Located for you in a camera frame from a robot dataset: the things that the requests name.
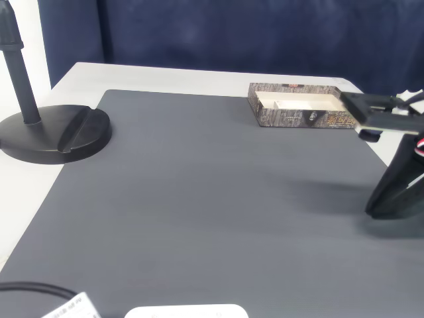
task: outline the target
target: navy blue curtain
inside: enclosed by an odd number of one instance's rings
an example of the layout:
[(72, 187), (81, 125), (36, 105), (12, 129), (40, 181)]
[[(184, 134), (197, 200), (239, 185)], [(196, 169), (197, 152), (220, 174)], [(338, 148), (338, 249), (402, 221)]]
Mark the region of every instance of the navy blue curtain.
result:
[(38, 0), (54, 85), (79, 61), (424, 87), (422, 0)]

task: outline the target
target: white object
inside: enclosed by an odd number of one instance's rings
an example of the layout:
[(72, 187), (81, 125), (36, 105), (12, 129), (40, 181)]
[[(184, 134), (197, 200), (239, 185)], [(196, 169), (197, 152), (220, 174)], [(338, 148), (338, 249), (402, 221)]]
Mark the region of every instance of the white object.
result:
[[(247, 97), (250, 83), (331, 85), (341, 91), (360, 92), (352, 83), (341, 78), (77, 63), (39, 106), (76, 104), (96, 108), (108, 89)], [(10, 115), (2, 112), (2, 109), (0, 107), (0, 121)], [(380, 142), (370, 146), (389, 164), (401, 136), (397, 132), (383, 132)], [(0, 151), (0, 259), (10, 255), (61, 169), (62, 165), (43, 166), (21, 162)]]
[(101, 318), (93, 303), (86, 293), (77, 296), (64, 303), (59, 308), (51, 311), (42, 318)]
[(138, 307), (125, 318), (248, 318), (239, 305), (181, 305)]

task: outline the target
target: desk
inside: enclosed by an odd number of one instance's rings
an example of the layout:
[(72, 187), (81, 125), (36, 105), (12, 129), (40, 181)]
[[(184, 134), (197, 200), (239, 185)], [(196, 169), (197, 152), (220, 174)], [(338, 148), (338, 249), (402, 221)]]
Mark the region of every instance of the desk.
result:
[[(166, 68), (145, 68), (77, 63), (53, 88), (41, 106), (78, 104), (96, 108), (108, 89), (246, 97), (251, 82), (335, 85), (341, 91), (359, 92), (341, 78), (316, 78), (266, 74), (242, 74)], [(10, 114), (0, 113), (0, 120)], [(384, 132), (370, 144), (389, 164), (401, 134)], [(29, 164), (0, 152), (0, 268), (12, 252), (56, 180), (62, 165)]]

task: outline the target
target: cardboard box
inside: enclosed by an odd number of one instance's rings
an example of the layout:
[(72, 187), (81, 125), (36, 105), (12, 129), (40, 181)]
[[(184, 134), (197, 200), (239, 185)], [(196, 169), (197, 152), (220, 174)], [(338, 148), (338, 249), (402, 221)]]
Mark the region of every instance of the cardboard box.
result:
[(335, 86), (251, 83), (248, 100), (261, 127), (352, 129)]

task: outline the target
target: round black base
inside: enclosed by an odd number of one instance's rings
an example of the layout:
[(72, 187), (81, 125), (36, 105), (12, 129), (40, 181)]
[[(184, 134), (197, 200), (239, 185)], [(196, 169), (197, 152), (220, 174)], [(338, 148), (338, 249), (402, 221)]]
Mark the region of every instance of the round black base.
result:
[(0, 148), (36, 164), (65, 164), (103, 149), (112, 136), (109, 116), (88, 106), (41, 107), (41, 122), (26, 125), (17, 113), (0, 123)]

